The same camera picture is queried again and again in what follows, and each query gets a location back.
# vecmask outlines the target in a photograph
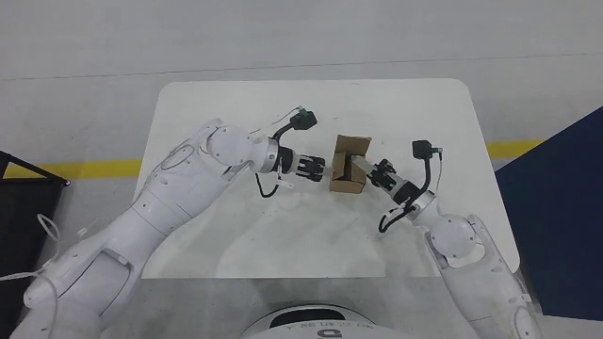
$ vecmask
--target tabletop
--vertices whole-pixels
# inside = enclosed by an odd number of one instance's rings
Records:
[[[169,151],[212,118],[271,134],[267,123],[303,105],[318,124],[290,131],[281,143],[331,165],[337,135],[371,137],[367,159],[390,160],[421,185],[423,163],[411,143],[427,139],[444,149],[440,208],[484,221],[511,271],[519,266],[513,233],[497,188],[467,87],[454,79],[208,81],[172,83],[157,101],[139,181]],[[432,186],[438,166],[432,165]],[[263,182],[268,186],[271,175]],[[176,230],[155,251],[143,278],[349,278],[437,276],[423,231],[401,220],[377,227],[394,203],[380,189],[329,191],[286,175],[291,189],[263,199],[253,174],[243,173],[202,215]]]

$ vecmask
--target brown cardboard box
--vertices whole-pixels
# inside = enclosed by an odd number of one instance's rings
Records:
[[[365,157],[367,155],[370,137],[346,137],[337,135],[335,152],[333,155],[333,175],[329,190],[360,194],[367,184],[367,176],[351,163],[353,155]]]

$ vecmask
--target concrete floor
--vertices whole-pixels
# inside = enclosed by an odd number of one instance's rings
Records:
[[[0,0],[0,13],[0,148],[35,163],[141,158],[172,81],[453,77],[487,141],[546,138],[603,103],[601,0]],[[65,245],[125,209],[135,184],[74,182],[57,212]],[[139,311],[131,325],[153,316]],[[559,338],[603,330],[543,325]]]

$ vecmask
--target yellow stripe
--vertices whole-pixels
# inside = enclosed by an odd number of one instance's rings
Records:
[[[501,158],[516,158],[526,153],[542,140],[526,141],[495,141],[487,143],[488,154],[493,160]],[[40,168],[59,175],[67,180],[89,180],[98,178],[138,178],[142,160],[107,160],[81,163],[42,164]],[[5,178],[30,178],[38,174],[10,165]]]
[[[523,140],[523,141],[495,141],[486,144],[490,159],[516,158],[526,153],[543,140]]]
[[[59,175],[66,180],[88,180],[96,178],[132,178],[138,177],[142,160],[108,160],[65,164],[41,164],[38,167]],[[39,177],[33,171],[10,165],[5,178]]]

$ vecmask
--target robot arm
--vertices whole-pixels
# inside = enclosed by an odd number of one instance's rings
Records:
[[[302,108],[274,137],[253,137],[219,119],[206,123],[151,172],[132,206],[45,269],[42,276],[56,288],[57,306],[47,283],[30,285],[24,303],[31,312],[11,338],[47,338],[49,331],[53,338],[100,336],[123,311],[155,249],[207,209],[244,169],[294,172],[319,181],[324,159],[297,155],[279,144],[289,128],[314,124],[314,114]]]
[[[440,153],[429,142],[413,144],[416,158],[429,160]],[[439,212],[437,197],[430,192],[429,177],[422,188],[396,174],[391,163],[383,160],[371,165],[363,157],[352,162],[362,169],[373,185],[384,190],[402,214],[390,219],[380,232],[400,218],[427,229],[425,242],[457,307],[482,339],[541,339],[528,304],[530,295],[523,290],[500,255],[483,222],[474,215],[467,218]],[[480,259],[474,260],[483,246]]]

